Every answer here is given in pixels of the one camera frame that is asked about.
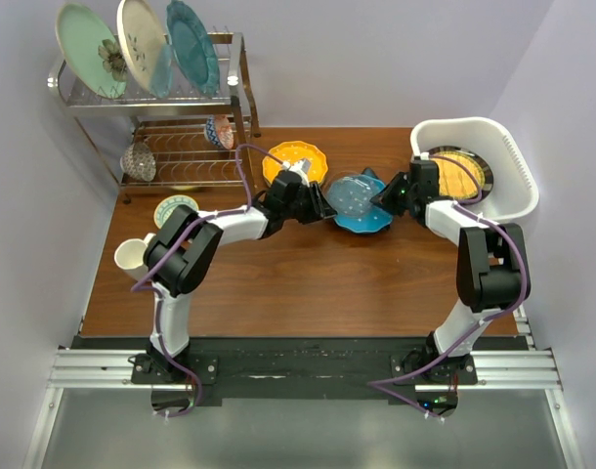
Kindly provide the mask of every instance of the orange scalloped plate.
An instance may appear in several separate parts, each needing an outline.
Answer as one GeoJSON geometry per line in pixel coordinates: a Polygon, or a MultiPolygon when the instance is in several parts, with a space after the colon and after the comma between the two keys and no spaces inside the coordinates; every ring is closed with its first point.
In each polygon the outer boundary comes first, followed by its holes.
{"type": "MultiPolygon", "coordinates": [[[[328,165],[326,164],[326,155],[322,153],[315,145],[307,144],[306,142],[283,142],[273,149],[270,153],[283,161],[295,163],[303,158],[311,161],[311,168],[309,168],[310,182],[317,182],[322,184],[324,177],[328,172],[328,165]]],[[[280,171],[280,165],[270,157],[263,158],[263,177],[266,179],[268,186],[280,171]]]]}

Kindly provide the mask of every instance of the white metal frame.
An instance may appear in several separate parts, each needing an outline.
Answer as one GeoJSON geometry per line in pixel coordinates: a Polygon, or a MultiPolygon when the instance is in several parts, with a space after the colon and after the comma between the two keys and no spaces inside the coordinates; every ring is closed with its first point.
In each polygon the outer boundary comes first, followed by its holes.
{"type": "MultiPolygon", "coordinates": [[[[524,351],[473,351],[478,384],[461,385],[468,391],[545,390],[554,426],[569,469],[584,468],[574,429],[563,398],[561,379],[551,351],[534,347],[524,308],[515,313],[521,335],[529,349],[524,351]]],[[[129,357],[142,350],[60,350],[48,381],[24,469],[42,467],[65,389],[181,389],[182,385],[133,385],[129,357]]],[[[446,385],[418,385],[417,391],[444,391],[446,385]]]]}

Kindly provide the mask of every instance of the wire rack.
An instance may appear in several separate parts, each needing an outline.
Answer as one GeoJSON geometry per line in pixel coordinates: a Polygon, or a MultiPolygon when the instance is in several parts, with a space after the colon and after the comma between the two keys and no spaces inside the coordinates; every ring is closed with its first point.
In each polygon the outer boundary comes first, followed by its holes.
{"type": "MultiPolygon", "coordinates": [[[[156,160],[156,175],[148,183],[125,176],[123,186],[127,190],[241,186],[234,149],[218,149],[207,142],[203,128],[204,124],[195,120],[143,124],[136,132],[134,142],[149,146],[156,160]]],[[[249,134],[250,126],[247,125],[246,136],[249,134]]]]}
{"type": "MultiPolygon", "coordinates": [[[[220,89],[213,97],[201,95],[173,63],[169,95],[157,98],[129,74],[125,92],[90,90],[59,57],[51,69],[48,87],[64,111],[72,116],[102,160],[112,179],[127,194],[161,188],[236,186],[241,184],[232,151],[220,150],[205,141],[206,116],[227,114],[233,123],[235,146],[259,137],[259,120],[246,59],[243,35],[238,32],[209,32],[220,66],[220,89]],[[126,175],[119,181],[106,158],[79,120],[81,117],[126,116],[131,121],[133,142],[146,142],[152,150],[157,174],[153,181],[136,181],[126,175]],[[188,120],[157,121],[158,117],[188,120]]],[[[254,189],[249,152],[243,155],[246,180],[254,189]]]]}

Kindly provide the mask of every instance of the gray floor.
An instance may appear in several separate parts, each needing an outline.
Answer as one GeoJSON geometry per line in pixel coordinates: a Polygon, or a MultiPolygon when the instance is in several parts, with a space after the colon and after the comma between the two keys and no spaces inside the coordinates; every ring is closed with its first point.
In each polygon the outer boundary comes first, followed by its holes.
{"type": "Polygon", "coordinates": [[[369,401],[226,400],[170,420],[148,390],[67,390],[45,468],[565,468],[542,391],[468,391],[445,424],[369,401]]]}

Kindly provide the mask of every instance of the wooden tabletop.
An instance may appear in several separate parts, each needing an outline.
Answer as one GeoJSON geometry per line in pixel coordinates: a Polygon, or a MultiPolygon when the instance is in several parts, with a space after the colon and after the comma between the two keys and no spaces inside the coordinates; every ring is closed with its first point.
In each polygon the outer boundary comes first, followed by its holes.
{"type": "MultiPolygon", "coordinates": [[[[303,140],[327,156],[328,180],[372,167],[384,181],[406,170],[410,129],[263,129],[253,143],[269,149],[303,140]]],[[[263,187],[261,159],[253,171],[263,187]]],[[[242,189],[212,189],[192,196],[203,210],[244,203],[242,189]]],[[[152,214],[165,195],[118,201],[90,298],[83,336],[145,336],[152,330],[149,293],[131,293],[133,280],[113,262],[130,237],[155,233],[152,214]]],[[[195,291],[192,336],[406,336],[438,327],[456,300],[456,248],[413,222],[391,230],[351,234],[332,221],[287,222],[274,236],[223,246],[195,291]]],[[[513,335],[513,318],[495,321],[487,334],[513,335]]]]}

